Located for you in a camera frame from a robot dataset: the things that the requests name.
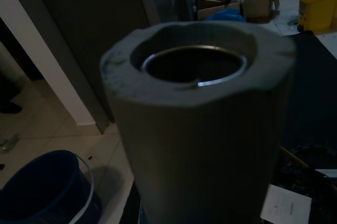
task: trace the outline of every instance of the dark mat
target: dark mat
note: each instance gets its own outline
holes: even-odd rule
[[[312,32],[289,38],[295,42],[298,56],[282,145],[292,149],[318,143],[337,150],[337,60]],[[120,224],[138,222],[126,222],[127,215],[140,213],[139,195],[135,193],[130,193]],[[141,213],[139,224],[147,224],[143,210]]]

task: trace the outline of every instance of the tiled floor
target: tiled floor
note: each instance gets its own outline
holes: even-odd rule
[[[69,150],[86,160],[93,171],[95,190],[106,209],[101,223],[118,224],[133,175],[116,125],[111,124],[104,135],[83,135],[45,81],[27,83],[13,101],[23,110],[19,114],[0,114],[0,135],[10,138],[17,134],[19,141],[12,151],[0,154],[0,164],[5,164],[0,171],[0,188],[35,157],[53,150]],[[80,169],[89,179],[81,162]]]

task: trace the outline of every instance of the white wall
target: white wall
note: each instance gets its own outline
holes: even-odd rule
[[[0,17],[19,41],[77,125],[95,121],[18,0],[0,0]]]
[[[17,81],[25,76],[20,66],[16,63],[4,44],[0,41],[0,71],[12,81]]]

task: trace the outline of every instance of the ceramic insulation sleeve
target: ceramic insulation sleeve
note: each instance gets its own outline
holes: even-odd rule
[[[206,45],[245,72],[199,87],[142,72],[152,54]],[[150,224],[255,224],[271,180],[295,61],[293,43],[239,22],[136,30],[103,57],[102,79]]]

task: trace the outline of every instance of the black surface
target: black surface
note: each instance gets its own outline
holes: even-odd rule
[[[11,56],[21,67],[23,72],[32,81],[43,79],[40,71],[37,69],[35,64],[29,58],[27,53],[21,47],[20,43],[16,40],[12,32],[8,29],[6,24],[0,18],[0,41],[7,48]]]
[[[289,38],[296,43],[298,57],[282,145],[290,149],[298,145],[320,143],[337,150],[337,60],[312,32]],[[120,224],[138,222],[126,217],[138,216],[140,211],[140,202],[135,201],[135,195],[139,195],[134,190],[135,185]],[[147,224],[146,218],[142,218],[139,224]]]

